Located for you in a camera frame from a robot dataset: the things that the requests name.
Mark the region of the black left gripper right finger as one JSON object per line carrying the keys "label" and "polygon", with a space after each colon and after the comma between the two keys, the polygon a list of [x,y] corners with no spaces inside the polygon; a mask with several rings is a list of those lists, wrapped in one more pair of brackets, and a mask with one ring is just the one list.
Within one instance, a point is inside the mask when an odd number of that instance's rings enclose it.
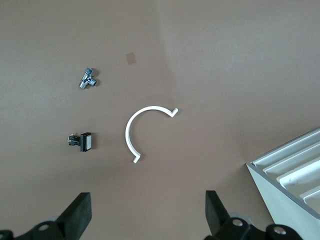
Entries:
{"label": "black left gripper right finger", "polygon": [[211,235],[205,240],[247,240],[250,225],[242,218],[231,217],[214,190],[205,192],[205,217]]}

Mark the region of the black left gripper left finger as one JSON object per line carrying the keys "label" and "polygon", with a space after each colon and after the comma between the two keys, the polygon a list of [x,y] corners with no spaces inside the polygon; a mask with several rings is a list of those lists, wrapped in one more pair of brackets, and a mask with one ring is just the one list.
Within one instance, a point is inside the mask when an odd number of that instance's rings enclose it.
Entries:
{"label": "black left gripper left finger", "polygon": [[44,221],[17,240],[79,240],[92,219],[91,194],[80,193],[54,221]]}

